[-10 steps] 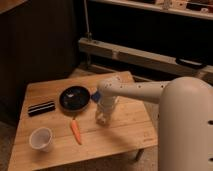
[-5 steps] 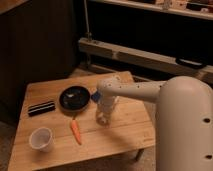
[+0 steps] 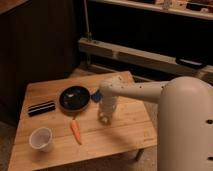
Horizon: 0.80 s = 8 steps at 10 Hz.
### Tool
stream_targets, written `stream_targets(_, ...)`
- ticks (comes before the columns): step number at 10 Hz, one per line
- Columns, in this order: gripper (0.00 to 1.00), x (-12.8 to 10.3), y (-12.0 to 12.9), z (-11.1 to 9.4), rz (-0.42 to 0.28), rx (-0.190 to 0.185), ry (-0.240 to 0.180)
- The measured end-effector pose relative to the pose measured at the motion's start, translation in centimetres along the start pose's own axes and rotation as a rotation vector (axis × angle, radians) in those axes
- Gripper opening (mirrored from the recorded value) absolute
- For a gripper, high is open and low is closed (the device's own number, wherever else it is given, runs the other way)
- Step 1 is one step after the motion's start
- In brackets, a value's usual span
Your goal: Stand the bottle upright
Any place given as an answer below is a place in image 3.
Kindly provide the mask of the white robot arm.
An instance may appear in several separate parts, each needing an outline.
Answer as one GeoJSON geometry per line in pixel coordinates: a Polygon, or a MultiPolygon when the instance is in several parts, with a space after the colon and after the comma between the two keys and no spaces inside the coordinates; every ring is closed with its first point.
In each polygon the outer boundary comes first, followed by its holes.
{"type": "Polygon", "coordinates": [[[194,77],[126,83],[101,82],[100,121],[112,121],[120,96],[158,104],[157,171],[213,171],[213,86],[194,77]]]}

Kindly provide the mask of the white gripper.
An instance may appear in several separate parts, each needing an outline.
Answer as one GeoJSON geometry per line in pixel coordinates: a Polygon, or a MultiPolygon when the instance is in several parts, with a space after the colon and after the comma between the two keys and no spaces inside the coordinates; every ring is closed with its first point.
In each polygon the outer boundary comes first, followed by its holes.
{"type": "Polygon", "coordinates": [[[105,115],[112,115],[117,106],[116,96],[104,96],[100,102],[100,110],[105,115]]]}

